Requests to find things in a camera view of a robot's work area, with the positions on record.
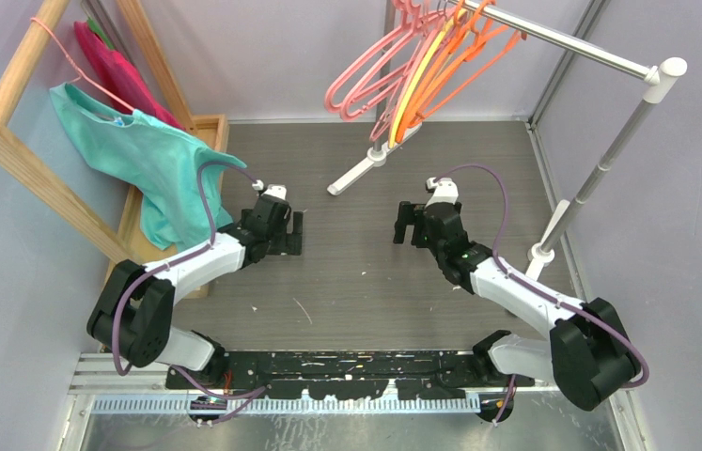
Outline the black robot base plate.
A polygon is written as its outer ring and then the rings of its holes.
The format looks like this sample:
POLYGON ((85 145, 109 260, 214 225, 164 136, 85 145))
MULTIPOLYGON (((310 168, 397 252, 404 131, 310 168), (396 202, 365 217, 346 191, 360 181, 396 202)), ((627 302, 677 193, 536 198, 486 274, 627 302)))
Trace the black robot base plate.
POLYGON ((169 370, 194 420, 246 414, 463 413, 498 417, 509 378, 469 350, 232 351, 214 373, 169 370))

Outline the yellow wire hanger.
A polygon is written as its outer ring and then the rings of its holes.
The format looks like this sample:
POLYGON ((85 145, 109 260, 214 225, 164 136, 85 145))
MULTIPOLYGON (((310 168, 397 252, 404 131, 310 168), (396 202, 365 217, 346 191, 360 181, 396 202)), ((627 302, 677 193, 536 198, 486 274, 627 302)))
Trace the yellow wire hanger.
POLYGON ((417 114, 419 97, 417 86, 422 80, 429 62, 444 45, 445 35, 456 25, 458 20, 456 14, 450 17, 441 16, 441 19, 445 20, 442 26, 437 25, 428 33, 413 58, 389 127, 387 146, 390 150, 402 143, 409 129, 419 128, 424 121, 424 118, 417 114))

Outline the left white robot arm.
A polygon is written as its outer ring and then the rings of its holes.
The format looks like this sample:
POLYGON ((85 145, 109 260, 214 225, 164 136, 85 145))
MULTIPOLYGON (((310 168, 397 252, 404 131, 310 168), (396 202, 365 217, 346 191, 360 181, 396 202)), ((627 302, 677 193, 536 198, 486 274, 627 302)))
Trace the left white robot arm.
POLYGON ((86 324, 88 334, 132 366, 174 365, 205 388, 220 384, 226 375, 223 348, 174 327, 173 309, 196 288, 268 255, 298 256, 303 215, 286 196, 284 186, 271 185, 238 223, 220 228, 213 239, 164 260, 118 263, 86 324))

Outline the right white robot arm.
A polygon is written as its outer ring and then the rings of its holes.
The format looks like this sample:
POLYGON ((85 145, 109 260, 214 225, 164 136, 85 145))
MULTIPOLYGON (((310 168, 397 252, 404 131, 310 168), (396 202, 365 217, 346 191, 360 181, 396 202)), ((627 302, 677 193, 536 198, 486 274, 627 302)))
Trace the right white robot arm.
POLYGON ((460 207, 400 202, 393 242, 404 243, 411 226, 412 246, 429 250, 448 282, 503 306, 540 333, 530 340, 498 331, 479 342, 473 364, 480 382, 494 386, 508 375, 551 382, 590 412, 617 390, 646 381, 647 365, 612 304, 581 301, 527 278, 469 239, 460 207))

